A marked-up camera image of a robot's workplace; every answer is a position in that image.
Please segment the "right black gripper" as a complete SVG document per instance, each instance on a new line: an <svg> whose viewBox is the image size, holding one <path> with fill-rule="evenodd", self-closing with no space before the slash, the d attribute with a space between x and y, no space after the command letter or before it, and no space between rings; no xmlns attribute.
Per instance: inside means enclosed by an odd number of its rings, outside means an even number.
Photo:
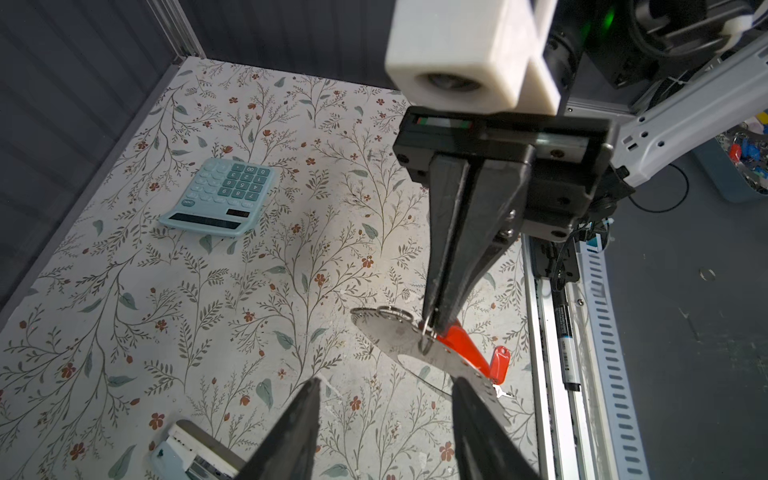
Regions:
<svg viewBox="0 0 768 480"><path fill-rule="evenodd" d="M566 240L595 198L616 139L606 119L407 109L393 151L429 189L422 316L434 331L449 328L519 234Z"/></svg>

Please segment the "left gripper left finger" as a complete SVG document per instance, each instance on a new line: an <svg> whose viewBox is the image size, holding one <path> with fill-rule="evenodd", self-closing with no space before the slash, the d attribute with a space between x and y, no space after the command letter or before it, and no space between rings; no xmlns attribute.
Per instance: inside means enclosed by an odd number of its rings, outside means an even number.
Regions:
<svg viewBox="0 0 768 480"><path fill-rule="evenodd" d="M311 479L319 433L321 381L298 391L267 437L239 470L242 479Z"/></svg>

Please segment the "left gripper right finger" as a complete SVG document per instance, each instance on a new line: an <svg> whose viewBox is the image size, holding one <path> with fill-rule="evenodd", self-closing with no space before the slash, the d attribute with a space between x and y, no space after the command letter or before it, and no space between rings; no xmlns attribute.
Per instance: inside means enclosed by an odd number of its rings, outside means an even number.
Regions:
<svg viewBox="0 0 768 480"><path fill-rule="evenodd" d="M452 419L460 479L540 478L463 377L453 382Z"/></svg>

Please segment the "red key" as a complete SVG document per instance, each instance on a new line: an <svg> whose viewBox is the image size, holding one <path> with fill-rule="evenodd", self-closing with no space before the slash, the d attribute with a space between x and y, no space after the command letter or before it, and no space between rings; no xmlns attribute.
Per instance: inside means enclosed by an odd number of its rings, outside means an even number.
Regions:
<svg viewBox="0 0 768 480"><path fill-rule="evenodd" d="M487 361L458 321L454 321L443 334L438 334L437 340L458 353L465 363L474 367L492 384L501 385L506 380L511 351L505 346L496 346Z"/></svg>

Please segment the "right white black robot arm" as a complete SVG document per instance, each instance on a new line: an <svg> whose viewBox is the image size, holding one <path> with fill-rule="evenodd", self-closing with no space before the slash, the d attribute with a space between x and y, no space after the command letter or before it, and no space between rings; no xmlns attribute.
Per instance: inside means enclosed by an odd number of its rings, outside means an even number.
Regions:
<svg viewBox="0 0 768 480"><path fill-rule="evenodd" d="M422 329L520 235L578 225L767 104L763 1L400 1L393 150L429 193Z"/></svg>

